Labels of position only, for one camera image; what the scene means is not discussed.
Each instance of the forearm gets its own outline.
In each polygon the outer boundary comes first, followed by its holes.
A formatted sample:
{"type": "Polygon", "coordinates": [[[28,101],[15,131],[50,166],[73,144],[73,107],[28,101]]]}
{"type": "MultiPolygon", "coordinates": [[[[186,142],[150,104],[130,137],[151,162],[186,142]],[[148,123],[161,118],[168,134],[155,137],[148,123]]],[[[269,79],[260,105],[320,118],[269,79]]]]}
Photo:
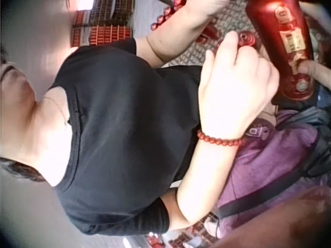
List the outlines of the forearm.
{"type": "Polygon", "coordinates": [[[177,192],[177,203],[190,224],[214,207],[231,170],[237,147],[199,141],[188,172],[177,192]]]}
{"type": "Polygon", "coordinates": [[[167,63],[186,51],[209,22],[209,17],[197,14],[185,5],[151,32],[147,41],[157,57],[167,63]]]}

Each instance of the bottle label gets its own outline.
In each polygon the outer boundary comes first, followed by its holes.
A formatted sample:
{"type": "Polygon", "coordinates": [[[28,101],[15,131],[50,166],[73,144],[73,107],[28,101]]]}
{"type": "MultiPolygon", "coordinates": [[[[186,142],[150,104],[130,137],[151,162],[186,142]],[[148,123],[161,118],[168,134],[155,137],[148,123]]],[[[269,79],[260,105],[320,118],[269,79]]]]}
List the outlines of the bottle label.
{"type": "Polygon", "coordinates": [[[280,36],[283,40],[287,53],[293,53],[306,49],[305,41],[300,28],[295,28],[293,31],[280,31],[280,36]]]}

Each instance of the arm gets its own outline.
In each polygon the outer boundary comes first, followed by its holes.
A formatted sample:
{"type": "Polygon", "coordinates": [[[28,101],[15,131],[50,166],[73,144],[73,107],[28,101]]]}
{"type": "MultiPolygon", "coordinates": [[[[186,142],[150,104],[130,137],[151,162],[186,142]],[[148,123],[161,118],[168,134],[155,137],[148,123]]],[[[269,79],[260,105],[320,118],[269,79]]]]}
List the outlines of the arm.
{"type": "MultiPolygon", "coordinates": [[[[243,47],[238,51],[237,45],[238,35],[231,32],[216,58],[207,51],[199,87],[202,130],[224,140],[244,135],[275,95],[279,83],[279,73],[270,62],[259,58],[253,48],[243,47]]],[[[169,213],[170,230],[193,225],[211,211],[236,152],[236,147],[198,142],[177,193],[170,190],[161,197],[169,213]]]]}
{"type": "Polygon", "coordinates": [[[137,56],[152,67],[161,67],[180,56],[210,22],[203,13],[196,13],[189,4],[177,11],[147,37],[136,39],[137,56]]]}

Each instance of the bright light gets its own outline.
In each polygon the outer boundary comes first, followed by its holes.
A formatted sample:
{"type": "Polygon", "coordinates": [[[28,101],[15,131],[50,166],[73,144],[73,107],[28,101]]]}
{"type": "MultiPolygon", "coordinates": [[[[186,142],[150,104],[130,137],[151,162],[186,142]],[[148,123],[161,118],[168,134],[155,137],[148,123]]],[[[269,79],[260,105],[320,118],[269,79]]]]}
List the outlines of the bright light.
{"type": "Polygon", "coordinates": [[[78,10],[90,10],[94,0],[78,0],[78,10]]]}
{"type": "Polygon", "coordinates": [[[123,238],[123,244],[124,244],[125,248],[132,248],[132,246],[127,238],[123,238]]]}

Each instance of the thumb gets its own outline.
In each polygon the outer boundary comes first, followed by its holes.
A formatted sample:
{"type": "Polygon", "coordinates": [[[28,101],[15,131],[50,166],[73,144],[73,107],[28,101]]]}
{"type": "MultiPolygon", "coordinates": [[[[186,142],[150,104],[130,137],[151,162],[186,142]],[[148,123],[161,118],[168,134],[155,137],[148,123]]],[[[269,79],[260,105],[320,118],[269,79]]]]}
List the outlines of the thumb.
{"type": "Polygon", "coordinates": [[[306,60],[299,65],[298,71],[308,74],[325,87],[331,89],[331,70],[314,61],[306,60]]]}
{"type": "Polygon", "coordinates": [[[203,64],[202,71],[201,71],[201,80],[200,80],[200,87],[199,89],[204,90],[207,86],[207,83],[210,78],[210,74],[213,70],[215,56],[214,53],[210,50],[206,51],[206,59],[205,63],[203,64]]]}

